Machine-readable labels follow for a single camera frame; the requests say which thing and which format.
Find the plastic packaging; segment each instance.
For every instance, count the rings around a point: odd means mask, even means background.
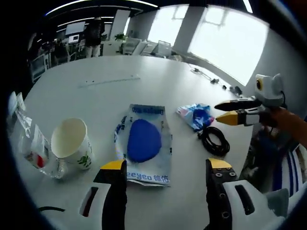
[[[177,113],[194,131],[202,129],[203,125],[209,126],[214,121],[214,117],[210,115],[210,106],[205,104],[181,106]]]
[[[17,109],[17,122],[22,125],[18,139],[18,153],[42,173],[61,178],[65,172],[65,163],[58,159],[51,151],[49,142],[25,111]]]

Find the white table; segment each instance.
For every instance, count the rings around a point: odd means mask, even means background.
[[[163,58],[115,56],[77,60],[44,73],[25,100],[27,111],[49,140],[54,127],[61,120],[82,118],[88,126],[96,160],[89,171],[61,183],[32,168],[31,173],[24,173],[23,180],[36,204],[40,207],[76,208],[76,205],[69,203],[80,191],[86,192],[91,186],[100,186],[92,182],[99,166],[116,159],[113,133],[128,106],[131,103],[164,105],[173,134],[171,187],[129,184],[126,229],[203,229],[209,223],[205,160],[212,155],[175,111],[182,105],[204,103],[211,106],[212,115],[216,117],[224,112],[215,110],[214,106],[221,101],[234,99],[234,96],[190,70],[186,63]],[[141,79],[79,88],[86,81],[102,82],[130,75]],[[230,151],[224,159],[240,174],[252,127],[227,126],[216,121],[212,126],[219,128],[229,141]],[[92,208],[102,209],[100,205]],[[83,218],[78,212],[76,210],[72,218]],[[73,226],[74,221],[71,222],[67,229],[76,227]],[[99,229],[99,221],[95,222],[91,221],[93,228],[88,229]]]

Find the person's arm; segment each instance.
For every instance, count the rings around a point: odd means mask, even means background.
[[[283,108],[272,110],[271,116],[277,121],[278,129],[288,132],[307,148],[307,122]]]

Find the white paper cup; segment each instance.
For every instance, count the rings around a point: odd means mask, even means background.
[[[58,158],[80,169],[89,169],[93,154],[85,122],[78,118],[62,121],[52,133],[51,150]]]

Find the ceiling light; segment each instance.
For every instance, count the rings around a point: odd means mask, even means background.
[[[58,33],[58,32],[61,32],[61,31],[63,31],[63,30],[66,30],[66,28],[65,28],[65,29],[61,29],[61,30],[58,30],[57,33]]]
[[[153,4],[145,2],[145,1],[139,1],[139,0],[126,0],[126,1],[134,1],[134,2],[146,4],[146,5],[153,6],[153,7],[158,7],[157,5],[153,5]]]
[[[250,12],[250,13],[253,13],[253,10],[251,9],[251,6],[250,6],[249,1],[248,1],[248,0],[243,0],[243,2],[244,2],[244,5],[245,5],[245,7],[246,7],[246,10],[247,10],[248,12]]]
[[[94,19],[94,18],[83,18],[83,19],[78,19],[78,20],[75,20],[75,21],[71,21],[71,22],[69,22],[69,23],[64,23],[64,24],[58,25],[58,27],[63,26],[63,25],[67,25],[67,24],[70,24],[70,23],[85,21],[85,20],[88,20],[88,19]]]
[[[62,6],[59,6],[59,7],[57,7],[57,8],[54,8],[53,10],[49,11],[48,13],[46,13],[45,16],[48,15],[48,14],[50,14],[50,13],[52,13],[53,11],[56,11],[56,10],[58,10],[58,9],[61,9],[61,8],[65,7],[65,6],[69,6],[69,5],[72,5],[72,4],[75,4],[75,3],[78,3],[78,2],[82,2],[82,1],[89,1],[89,0],[77,0],[77,1],[69,2],[69,3],[64,4],[64,5],[62,5]]]

